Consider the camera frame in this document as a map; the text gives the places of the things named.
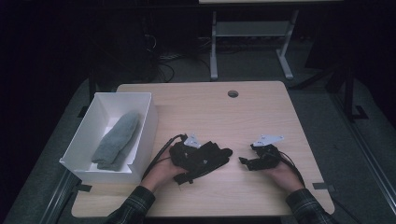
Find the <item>plaid shirt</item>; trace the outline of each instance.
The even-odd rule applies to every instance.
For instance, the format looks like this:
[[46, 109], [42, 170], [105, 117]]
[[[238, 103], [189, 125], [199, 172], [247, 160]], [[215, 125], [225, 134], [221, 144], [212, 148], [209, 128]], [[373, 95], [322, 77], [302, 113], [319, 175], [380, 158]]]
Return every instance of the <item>plaid shirt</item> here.
[[[107, 224], [140, 224], [155, 201], [148, 189], [138, 186], [122, 206], [108, 216]], [[286, 203], [300, 224], [338, 223], [326, 213], [308, 189], [294, 191]]]

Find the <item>white cardboard box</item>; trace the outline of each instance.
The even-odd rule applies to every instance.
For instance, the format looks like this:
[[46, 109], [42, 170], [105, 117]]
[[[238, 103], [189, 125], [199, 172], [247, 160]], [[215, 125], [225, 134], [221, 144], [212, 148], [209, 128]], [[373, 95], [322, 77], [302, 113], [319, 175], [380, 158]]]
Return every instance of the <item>white cardboard box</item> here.
[[[99, 170], [91, 157], [104, 135], [131, 110], [139, 113], [131, 152], [118, 172]], [[157, 131], [157, 109], [149, 92], [97, 92], [60, 163], [86, 183], [140, 183], [149, 166]]]

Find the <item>gray carpet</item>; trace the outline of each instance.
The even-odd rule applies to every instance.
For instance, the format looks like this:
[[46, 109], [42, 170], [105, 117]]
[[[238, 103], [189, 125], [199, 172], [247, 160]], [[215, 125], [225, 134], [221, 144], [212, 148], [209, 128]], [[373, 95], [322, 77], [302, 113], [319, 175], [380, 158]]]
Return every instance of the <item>gray carpet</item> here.
[[[286, 80], [276, 59], [271, 43], [235, 54], [218, 55], [219, 81], [280, 80], [292, 86], [312, 77], [317, 71], [304, 68], [310, 43], [294, 42], [287, 54], [294, 80]], [[208, 62], [208, 54], [201, 55]], [[193, 59], [180, 59], [169, 63], [175, 69], [173, 82], [209, 81], [204, 63]], [[170, 71], [163, 68], [166, 75]], [[331, 195], [362, 223], [396, 223], [381, 189], [362, 156], [359, 144], [343, 119], [333, 96], [324, 90], [325, 77], [303, 91], [290, 91], [290, 98], [302, 123], [325, 182], [334, 187]], [[396, 184], [396, 164], [392, 162], [396, 151], [396, 132], [374, 104], [370, 93], [358, 81], [355, 85], [355, 104], [361, 105], [370, 119], [357, 120], [367, 144], [373, 150], [389, 181]], [[5, 223], [40, 223], [53, 192], [64, 173], [59, 159], [68, 147], [81, 118], [78, 113], [89, 104], [88, 81], [81, 84], [58, 126], [49, 139], [21, 194], [14, 203]], [[75, 193], [71, 194], [58, 220], [52, 223], [100, 223], [101, 218], [75, 218], [70, 210]], [[355, 223], [338, 205], [334, 217], [341, 223]], [[283, 223], [293, 223], [289, 217]]]

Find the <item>dark background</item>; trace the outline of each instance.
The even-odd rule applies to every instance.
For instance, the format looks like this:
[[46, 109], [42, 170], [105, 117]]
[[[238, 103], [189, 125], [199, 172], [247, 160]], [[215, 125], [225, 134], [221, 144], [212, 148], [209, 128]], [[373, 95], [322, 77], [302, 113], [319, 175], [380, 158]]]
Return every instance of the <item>dark background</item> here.
[[[366, 2], [346, 1], [326, 13], [315, 8], [302, 10], [293, 38], [317, 40], [309, 67], [325, 69], [347, 56], [355, 77], [369, 88], [396, 126], [395, 4]], [[135, 2], [113, 4], [107, 6], [129, 7]], [[191, 50], [182, 48], [193, 46], [187, 40], [210, 36], [206, 26], [210, 11], [178, 11], [172, 16], [157, 11], [142, 25], [143, 12], [98, 10], [102, 7], [93, 0], [0, 1], [0, 220], [83, 80], [93, 77], [99, 91], [116, 88], [121, 83], [112, 83], [111, 77], [122, 74], [133, 74], [123, 82], [149, 82], [155, 75], [151, 70], [155, 57], [146, 52], [145, 32], [155, 34], [159, 44], [180, 50]], [[259, 17], [260, 13], [249, 15]], [[119, 58], [111, 59], [106, 52]]]

